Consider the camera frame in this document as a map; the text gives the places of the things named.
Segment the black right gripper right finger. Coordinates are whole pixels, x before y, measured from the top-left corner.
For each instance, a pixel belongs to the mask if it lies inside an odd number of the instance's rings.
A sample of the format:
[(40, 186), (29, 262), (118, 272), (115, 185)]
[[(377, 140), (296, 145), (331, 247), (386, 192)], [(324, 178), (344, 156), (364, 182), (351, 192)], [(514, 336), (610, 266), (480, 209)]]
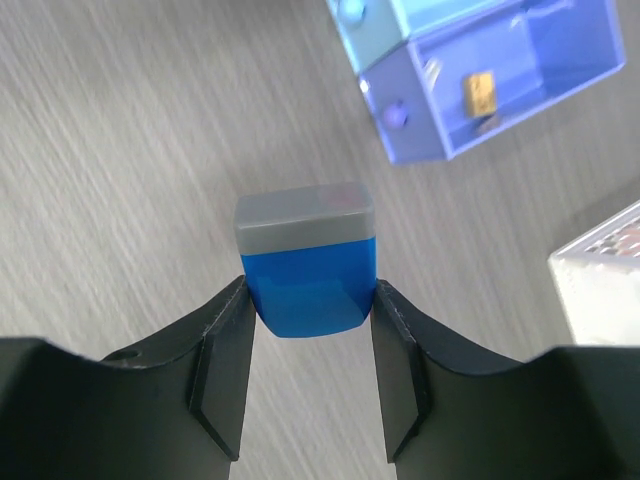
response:
[(401, 479), (635, 479), (639, 351), (560, 346), (519, 362), (387, 281), (371, 311), (388, 461)]

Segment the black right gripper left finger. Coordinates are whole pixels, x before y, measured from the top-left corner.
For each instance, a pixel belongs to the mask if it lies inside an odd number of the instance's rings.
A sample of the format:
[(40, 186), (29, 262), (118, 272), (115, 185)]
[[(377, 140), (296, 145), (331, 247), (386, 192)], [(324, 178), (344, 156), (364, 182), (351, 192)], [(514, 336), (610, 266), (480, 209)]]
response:
[(1, 341), (5, 479), (225, 479), (240, 453), (256, 313), (236, 278), (100, 361)]

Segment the blue pencil sharpener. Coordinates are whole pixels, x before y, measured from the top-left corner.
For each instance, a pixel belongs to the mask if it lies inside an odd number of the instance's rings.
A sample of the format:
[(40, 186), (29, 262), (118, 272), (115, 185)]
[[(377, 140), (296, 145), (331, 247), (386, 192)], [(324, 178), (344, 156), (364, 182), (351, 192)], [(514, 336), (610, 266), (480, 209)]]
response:
[(280, 338), (361, 326), (377, 280), (374, 202), (355, 181), (238, 199), (236, 244), (256, 311)]

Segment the small orange eraser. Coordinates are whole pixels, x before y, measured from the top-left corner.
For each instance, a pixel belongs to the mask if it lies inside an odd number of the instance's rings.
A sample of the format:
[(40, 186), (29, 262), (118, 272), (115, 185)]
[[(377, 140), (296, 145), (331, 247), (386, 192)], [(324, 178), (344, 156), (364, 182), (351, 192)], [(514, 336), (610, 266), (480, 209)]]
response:
[(493, 115), (497, 111), (496, 86), (492, 71), (477, 72), (463, 81), (467, 114), (471, 118)]

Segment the blue pink drawer organizer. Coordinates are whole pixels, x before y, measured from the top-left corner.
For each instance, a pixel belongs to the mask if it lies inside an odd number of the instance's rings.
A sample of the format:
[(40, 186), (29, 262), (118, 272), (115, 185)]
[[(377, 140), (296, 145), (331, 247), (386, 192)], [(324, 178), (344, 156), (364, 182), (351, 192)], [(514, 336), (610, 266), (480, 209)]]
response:
[(619, 71), (612, 1), (332, 1), (388, 159), (450, 160)]

